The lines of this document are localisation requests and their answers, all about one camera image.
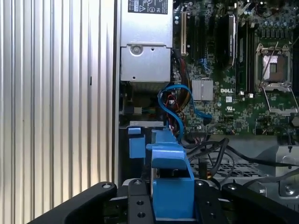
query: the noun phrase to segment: ribbed metal panel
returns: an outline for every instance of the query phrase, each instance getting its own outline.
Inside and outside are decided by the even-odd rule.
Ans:
[[[113,179],[112,0],[0,0],[0,224]]]

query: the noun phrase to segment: blue latch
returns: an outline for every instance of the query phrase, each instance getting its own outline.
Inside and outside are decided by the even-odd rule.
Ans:
[[[153,130],[151,167],[183,171],[180,177],[160,177],[153,180],[153,208],[156,218],[193,218],[194,175],[184,151],[169,129]]]
[[[129,154],[131,159],[145,158],[145,135],[141,127],[129,127]]]

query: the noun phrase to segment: motherboard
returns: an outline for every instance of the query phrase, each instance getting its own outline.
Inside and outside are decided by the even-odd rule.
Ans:
[[[121,126],[299,133],[296,1],[128,0],[122,12]]]
[[[214,134],[294,131],[298,7],[279,4],[203,0],[174,9],[174,43],[186,57],[195,106],[213,117],[205,125],[192,106],[185,107],[187,131],[206,132],[214,124]],[[234,37],[227,38],[228,32]],[[232,48],[232,63],[222,62],[225,45]]]

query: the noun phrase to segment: green circuit board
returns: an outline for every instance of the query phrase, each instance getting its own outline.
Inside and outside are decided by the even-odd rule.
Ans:
[[[243,2],[239,2],[239,8],[244,8]],[[206,18],[206,32],[208,31],[209,19],[210,16],[217,17],[217,12],[221,11],[221,6],[215,6],[209,1],[202,1],[198,5],[193,5],[190,9],[192,15],[202,16]],[[271,21],[286,21],[289,22],[293,19],[295,15],[293,13],[278,14],[272,18],[265,19],[260,18],[254,15],[254,12],[251,16],[238,15],[239,21],[251,21],[259,23],[260,27],[254,32],[254,49],[258,47],[258,44],[262,44],[264,47],[275,47],[278,42],[278,48],[287,46],[290,49],[292,48],[293,43],[293,34],[292,28],[287,29],[287,34],[282,37],[279,36],[276,38],[275,35],[267,35],[267,32],[274,30],[282,30],[279,28],[268,29],[263,26],[265,22]],[[237,77],[245,73],[245,66],[242,66],[240,58],[243,58],[241,54],[246,54],[246,49],[242,51],[238,50],[236,55],[235,65],[228,70],[221,70],[217,68],[215,48],[217,41],[215,36],[206,35],[206,61],[209,71],[207,72],[202,64],[194,62],[188,56],[186,57],[187,69],[189,76],[193,80],[200,80],[203,78],[209,78],[214,82],[214,95],[213,100],[211,101],[197,101],[195,106],[197,109],[201,110],[204,113],[209,113],[212,115],[212,122],[205,126],[203,120],[198,118],[194,114],[194,110],[191,106],[187,106],[184,110],[186,116],[186,130],[188,132],[205,132],[211,125],[214,124],[223,124],[215,129],[214,134],[276,134],[280,132],[280,129],[276,127],[285,127],[289,131],[293,129],[289,126],[290,120],[296,116],[296,114],[281,115],[278,113],[272,113],[269,110],[269,105],[267,99],[273,108],[279,108],[282,111],[285,109],[296,109],[298,108],[296,99],[292,92],[282,92],[282,91],[273,91],[268,92],[267,95],[262,90],[256,89],[255,95],[253,98],[247,96],[240,96],[237,94],[236,88],[238,87]],[[255,66],[262,68],[261,63],[255,64]],[[290,63],[289,72],[292,73],[292,50],[290,50]]]

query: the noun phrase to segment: screw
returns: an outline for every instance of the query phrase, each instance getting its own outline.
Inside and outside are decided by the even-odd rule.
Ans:
[[[138,53],[140,51],[139,47],[134,47],[134,52]]]
[[[287,195],[293,195],[295,191],[288,185],[285,186],[285,191]]]
[[[204,185],[204,183],[203,183],[202,181],[196,181],[196,183],[197,183],[199,186]]]
[[[134,55],[139,55],[139,54],[141,54],[141,47],[139,47],[139,46],[133,46],[132,48],[131,48],[131,52],[134,54]]]
[[[105,183],[102,187],[107,189],[107,188],[111,187],[111,184],[110,183]]]
[[[140,180],[137,180],[134,182],[134,184],[141,184],[142,182]]]
[[[229,185],[228,188],[231,189],[231,190],[236,190],[237,189],[234,185]]]

